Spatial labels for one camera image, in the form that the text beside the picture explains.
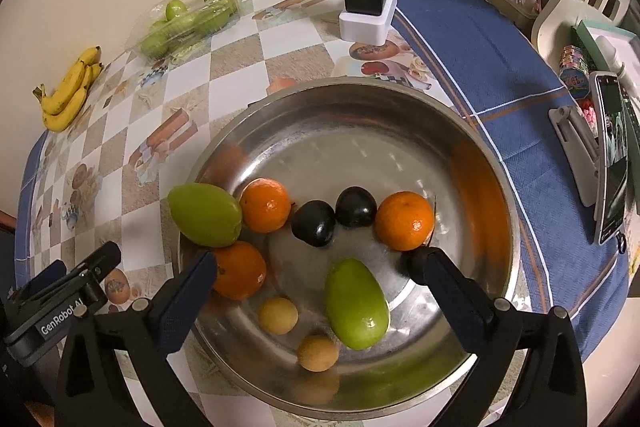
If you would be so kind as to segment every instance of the dark round fruit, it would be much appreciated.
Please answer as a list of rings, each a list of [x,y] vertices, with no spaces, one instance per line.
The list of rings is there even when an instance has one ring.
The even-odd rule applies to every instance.
[[[291,219],[293,235],[316,248],[325,247],[331,242],[334,229],[334,210],[324,201],[307,201]]]
[[[436,250],[435,247],[425,247],[425,245],[421,245],[421,247],[415,248],[415,250],[406,252],[408,254],[408,260],[406,263],[408,275],[413,282],[420,286],[427,286],[425,271],[427,266],[427,257],[433,253],[434,250]]]
[[[335,219],[348,229],[370,227],[377,211],[376,200],[362,187],[345,188],[335,202]]]

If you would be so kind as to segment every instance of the blue tablecloth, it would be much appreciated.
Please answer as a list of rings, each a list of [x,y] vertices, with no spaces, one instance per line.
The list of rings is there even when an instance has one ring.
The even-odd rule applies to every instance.
[[[571,96],[529,41],[484,0],[398,0],[393,25],[500,160],[516,195],[532,308],[567,308],[587,357],[622,308],[628,263],[614,241],[592,244],[593,208],[581,205],[547,118],[550,108],[573,103]],[[33,180],[43,143],[31,152],[20,193],[18,286],[28,278]]]

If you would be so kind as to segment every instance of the bowl rim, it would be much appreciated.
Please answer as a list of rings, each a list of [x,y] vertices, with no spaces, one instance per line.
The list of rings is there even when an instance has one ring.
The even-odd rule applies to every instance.
[[[420,92],[417,89],[413,89],[411,87],[401,86],[394,82],[386,82],[383,80],[377,80],[374,78],[367,78],[361,76],[340,76],[335,78],[320,78],[317,80],[310,80],[308,82],[303,82],[301,84],[296,84],[295,86],[286,87],[285,89],[281,89],[273,94],[268,95],[267,97],[259,100],[258,102],[254,102],[250,104],[245,110],[243,110],[236,117],[231,119],[229,123],[227,123],[211,140],[209,145],[205,148],[199,158],[194,163],[193,168],[191,168],[191,172],[187,177],[186,182],[194,182],[198,174],[201,172],[205,163],[211,156],[211,153],[220,145],[220,143],[226,138],[226,136],[235,129],[236,126],[241,124],[244,120],[249,118],[252,114],[260,111],[262,108],[274,103],[278,100],[281,100],[287,96],[294,95],[296,93],[309,90],[316,89],[318,87],[325,86],[334,86],[340,84],[347,85],[357,85],[357,86],[371,86],[376,87],[378,89],[389,89],[396,92],[401,92],[405,95],[409,95],[417,100],[425,103],[433,110],[436,110],[444,117],[448,118],[452,124],[457,126],[457,128],[465,134],[469,139],[471,139],[474,144],[481,150],[482,155],[488,161],[489,165],[498,180],[498,184],[500,185],[500,189],[502,190],[502,195],[507,205],[509,221],[511,224],[511,267],[509,270],[509,278],[507,281],[507,286],[502,297],[511,301],[515,294],[516,282],[518,279],[518,272],[520,270],[520,226],[519,226],[519,217],[516,210],[516,204],[514,200],[513,189],[511,188],[511,184],[508,181],[507,175],[500,165],[497,157],[494,152],[489,149],[488,145],[482,140],[479,133],[474,132],[471,126],[463,120],[462,117],[451,108],[444,105],[442,102],[439,102],[432,96],[429,96],[423,92]],[[172,265],[174,268],[174,273],[180,273],[182,270],[182,258],[180,256],[180,239],[181,234],[178,233],[178,242],[177,249],[172,254]],[[220,373],[230,380],[232,383],[236,384],[240,389],[246,391],[248,394],[262,400],[263,402],[271,405],[273,407],[277,407],[278,409],[285,410],[286,412],[290,412],[293,414],[297,414],[300,416],[305,416],[309,418],[316,418],[321,420],[336,420],[336,421],[348,421],[348,420],[365,420],[372,418],[379,418],[382,416],[386,416],[389,414],[393,414],[396,412],[401,412],[415,405],[418,405],[425,400],[435,396],[440,393],[451,384],[453,384],[456,380],[460,379],[464,376],[469,369],[474,365],[477,360],[476,355],[469,354],[462,363],[458,367],[456,367],[449,375],[447,375],[443,380],[438,382],[436,385],[423,391],[420,394],[417,394],[414,397],[411,397],[402,402],[394,403],[391,405],[385,405],[384,407],[377,407],[375,409],[364,409],[364,410],[355,410],[353,412],[346,411],[336,411],[329,409],[316,409],[315,407],[305,407],[301,405],[297,405],[295,403],[282,400],[272,394],[265,393],[260,388],[254,386],[251,382],[244,379],[240,375],[238,375],[233,368],[231,368],[225,360],[220,358],[218,354],[209,346],[209,343],[206,341],[204,334],[202,333],[199,321],[196,319],[194,322],[191,331],[193,331],[194,336],[196,337],[200,346],[205,349],[206,353],[211,357],[212,361],[219,368]]]

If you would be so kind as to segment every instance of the clear plastic clamshell package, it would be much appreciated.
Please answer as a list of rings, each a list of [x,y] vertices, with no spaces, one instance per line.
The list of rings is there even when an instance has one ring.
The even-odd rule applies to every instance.
[[[235,23],[240,0],[163,0],[136,21],[127,49],[159,60]]]

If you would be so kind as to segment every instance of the metal bowl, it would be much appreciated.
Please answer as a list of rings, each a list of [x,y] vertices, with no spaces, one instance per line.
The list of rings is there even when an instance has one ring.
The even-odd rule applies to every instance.
[[[282,90],[232,120],[194,166],[190,181],[223,187],[235,197],[252,180],[282,182],[292,200],[332,206],[350,185],[380,203],[398,190],[436,206],[431,244],[492,297],[510,299],[519,260],[513,196],[494,155],[469,124],[416,90],[367,78],[316,80]],[[407,409],[462,376],[475,357],[462,350],[428,288],[402,270],[401,253],[369,229],[338,226],[316,249],[288,226],[269,235],[243,230],[263,254],[268,276],[244,301],[212,291],[194,325],[220,371],[261,400],[320,419],[365,419]],[[180,238],[178,270],[198,247]],[[315,331],[333,333],[324,315],[324,280],[340,259],[357,257],[376,276],[391,310],[375,346],[340,346],[331,370],[310,373],[296,348]],[[269,297],[293,301],[300,320],[286,335],[260,329],[257,310]]]

